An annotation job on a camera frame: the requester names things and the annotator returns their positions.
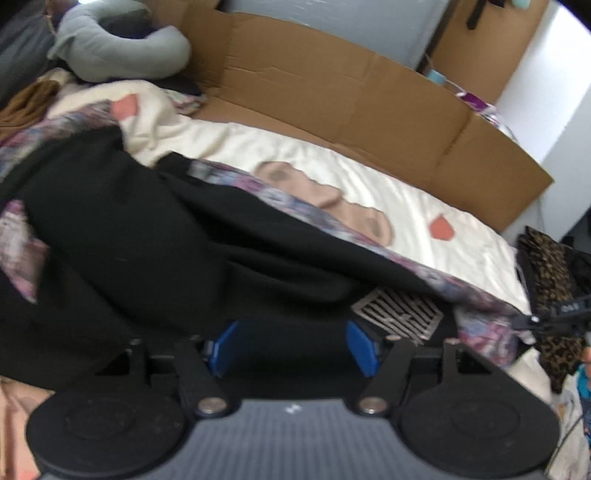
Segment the black jacket patterned lining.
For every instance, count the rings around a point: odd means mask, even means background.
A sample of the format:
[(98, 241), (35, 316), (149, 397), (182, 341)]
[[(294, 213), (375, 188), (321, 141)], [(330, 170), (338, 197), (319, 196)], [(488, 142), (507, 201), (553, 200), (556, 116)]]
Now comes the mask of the black jacket patterned lining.
[(517, 313), (238, 169), (141, 165), (106, 102), (1, 149), (4, 377), (55, 390), (132, 340), (164, 350), (233, 319), (315, 333), (378, 288)]

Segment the leopard print cloth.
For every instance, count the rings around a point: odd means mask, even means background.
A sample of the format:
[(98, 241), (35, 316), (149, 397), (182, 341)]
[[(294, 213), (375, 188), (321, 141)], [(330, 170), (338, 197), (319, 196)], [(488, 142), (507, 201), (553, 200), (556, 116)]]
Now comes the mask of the leopard print cloth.
[[(517, 250), (533, 314), (545, 314), (554, 303), (590, 293), (588, 253), (558, 243), (532, 227), (526, 227), (518, 236)], [(561, 393), (565, 379), (575, 374), (585, 347), (584, 338), (574, 334), (536, 338), (539, 363), (554, 393)]]

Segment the teal cartoon bag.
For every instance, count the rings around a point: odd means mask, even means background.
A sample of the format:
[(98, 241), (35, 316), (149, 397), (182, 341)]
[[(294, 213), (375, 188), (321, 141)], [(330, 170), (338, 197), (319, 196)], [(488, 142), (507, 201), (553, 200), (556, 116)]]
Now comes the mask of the teal cartoon bag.
[(583, 349), (577, 378), (577, 390), (586, 416), (590, 415), (590, 362), (590, 347), (587, 346)]

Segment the cream cartoon bed sheet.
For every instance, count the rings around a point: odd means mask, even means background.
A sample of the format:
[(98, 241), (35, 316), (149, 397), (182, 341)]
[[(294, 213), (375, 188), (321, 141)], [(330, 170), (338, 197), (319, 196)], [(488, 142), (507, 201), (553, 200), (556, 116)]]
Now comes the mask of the cream cartoon bed sheet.
[[(391, 252), (476, 286), (529, 315), (512, 248), (473, 215), (324, 147), (240, 124), (180, 114), (156, 88), (66, 97), (36, 125), (106, 102), (124, 148), (154, 167), (177, 153), (238, 169), (328, 213)], [(461, 316), (433, 297), (378, 288), (318, 332), (267, 319), (238, 323), (240, 358), (219, 385), (240, 402), (224, 417), (187, 417), (128, 374), (128, 345), (50, 390), (25, 415), (45, 479), (542, 479), (558, 443), (551, 409), (506, 374), (513, 344), (465, 344)], [(346, 344), (359, 321), (418, 345), (447, 338), (442, 381), (413, 385), (393, 415), (359, 415), (363, 377)], [(202, 335), (214, 339), (215, 335)]]

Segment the brown cardboard sheet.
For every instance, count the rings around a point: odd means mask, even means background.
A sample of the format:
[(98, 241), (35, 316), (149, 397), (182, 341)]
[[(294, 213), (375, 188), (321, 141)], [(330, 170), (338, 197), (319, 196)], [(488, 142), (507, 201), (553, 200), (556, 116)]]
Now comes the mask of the brown cardboard sheet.
[(551, 185), (520, 146), (424, 76), (287, 21), (228, 14), (214, 1), (152, 1), (156, 23), (189, 40), (185, 75), (199, 117), (322, 145), (509, 227)]

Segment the brown knitted cloth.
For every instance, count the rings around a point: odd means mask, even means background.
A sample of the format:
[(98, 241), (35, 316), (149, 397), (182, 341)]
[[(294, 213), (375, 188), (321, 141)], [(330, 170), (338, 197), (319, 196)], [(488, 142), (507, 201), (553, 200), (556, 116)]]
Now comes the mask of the brown knitted cloth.
[(40, 80), (13, 96), (1, 110), (1, 142), (41, 121), (59, 90), (57, 81)]

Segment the grey curved pillow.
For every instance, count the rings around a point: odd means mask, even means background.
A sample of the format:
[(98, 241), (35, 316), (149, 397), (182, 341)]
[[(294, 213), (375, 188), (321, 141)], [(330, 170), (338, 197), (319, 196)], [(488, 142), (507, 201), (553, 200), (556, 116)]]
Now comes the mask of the grey curved pillow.
[(190, 60), (191, 46), (177, 28), (165, 26), (132, 39), (104, 26), (106, 20), (128, 22), (139, 14), (150, 14), (141, 1), (78, 4), (62, 17), (47, 58), (64, 61), (77, 77), (90, 83), (159, 80), (179, 73)]

